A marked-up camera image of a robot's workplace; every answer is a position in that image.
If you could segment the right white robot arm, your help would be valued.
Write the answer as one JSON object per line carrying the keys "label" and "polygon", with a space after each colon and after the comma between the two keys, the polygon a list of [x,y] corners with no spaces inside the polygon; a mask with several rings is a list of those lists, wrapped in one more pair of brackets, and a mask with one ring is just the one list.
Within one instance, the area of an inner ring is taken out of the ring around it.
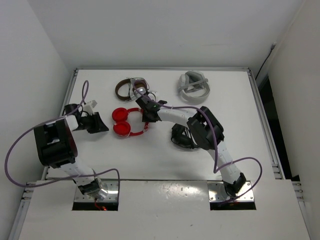
{"label": "right white robot arm", "polygon": [[143,110],[144,122],[172,122],[188,128],[195,143],[214,160],[213,172],[220,172],[226,193],[231,198],[236,197],[246,177],[227,150],[224,128],[207,107],[166,106],[166,101],[155,102],[145,95],[135,102]]}

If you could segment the red headphones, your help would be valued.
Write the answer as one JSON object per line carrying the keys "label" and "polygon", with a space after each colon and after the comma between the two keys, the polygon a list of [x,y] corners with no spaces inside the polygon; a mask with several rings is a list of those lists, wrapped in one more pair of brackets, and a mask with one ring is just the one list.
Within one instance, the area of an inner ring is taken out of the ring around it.
{"label": "red headphones", "polygon": [[149,129],[149,123],[145,122],[144,127],[141,131],[138,132],[132,132],[132,127],[128,120],[128,116],[130,113],[133,112],[139,112],[141,114],[144,113],[144,111],[138,107],[133,107],[126,109],[124,107],[118,107],[116,108],[112,114],[112,120],[114,121],[113,124],[113,131],[119,136],[119,137],[136,137],[140,136],[143,133],[145,133]]}

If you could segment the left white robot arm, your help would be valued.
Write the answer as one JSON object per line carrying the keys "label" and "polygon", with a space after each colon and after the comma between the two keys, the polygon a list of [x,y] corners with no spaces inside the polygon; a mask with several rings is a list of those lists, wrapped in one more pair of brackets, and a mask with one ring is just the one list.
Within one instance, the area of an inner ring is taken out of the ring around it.
{"label": "left white robot arm", "polygon": [[86,130],[89,134],[108,132],[100,114],[92,109],[79,111],[77,104],[64,107],[66,115],[34,128],[38,158],[45,167],[65,172],[83,195],[103,200],[108,194],[96,172],[78,159],[72,132]]}

